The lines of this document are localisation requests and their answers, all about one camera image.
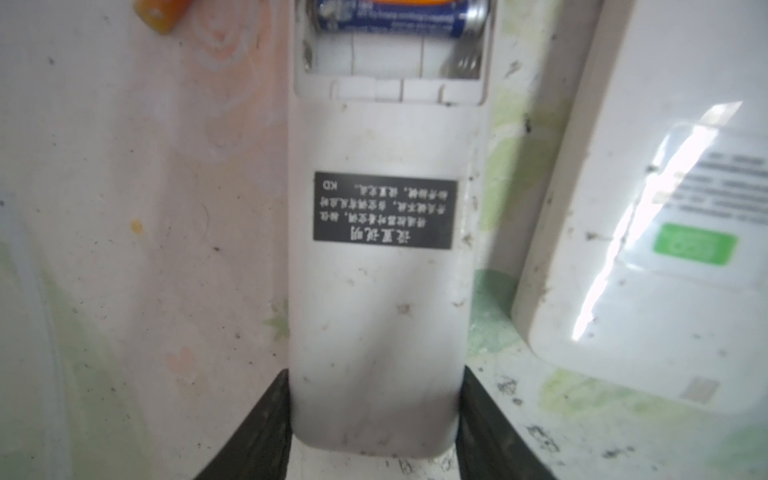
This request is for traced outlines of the red white remote control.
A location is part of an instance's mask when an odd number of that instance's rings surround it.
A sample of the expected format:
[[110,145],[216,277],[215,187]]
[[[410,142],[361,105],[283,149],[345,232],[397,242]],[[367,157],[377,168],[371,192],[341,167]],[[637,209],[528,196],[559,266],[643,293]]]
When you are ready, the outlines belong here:
[[291,426],[430,458],[456,439],[499,5],[476,37],[323,32],[292,5]]

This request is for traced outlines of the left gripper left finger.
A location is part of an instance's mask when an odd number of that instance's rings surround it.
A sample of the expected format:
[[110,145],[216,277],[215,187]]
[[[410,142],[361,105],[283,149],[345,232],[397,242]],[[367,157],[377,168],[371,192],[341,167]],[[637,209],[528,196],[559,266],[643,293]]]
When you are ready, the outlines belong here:
[[284,480],[293,438],[289,371],[281,370],[196,480]]

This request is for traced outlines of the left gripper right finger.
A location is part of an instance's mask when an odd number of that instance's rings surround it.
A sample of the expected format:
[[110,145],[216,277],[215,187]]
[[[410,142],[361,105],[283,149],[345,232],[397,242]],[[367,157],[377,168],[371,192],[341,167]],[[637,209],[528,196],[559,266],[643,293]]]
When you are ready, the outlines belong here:
[[459,400],[456,455],[462,480],[554,480],[470,368]]

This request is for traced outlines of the red orange battery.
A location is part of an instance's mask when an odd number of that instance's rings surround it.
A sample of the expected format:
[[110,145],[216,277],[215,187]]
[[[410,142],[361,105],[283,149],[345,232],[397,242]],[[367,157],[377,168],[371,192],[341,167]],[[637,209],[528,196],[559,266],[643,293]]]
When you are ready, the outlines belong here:
[[161,35],[172,32],[193,0],[135,0],[136,15],[153,31]]

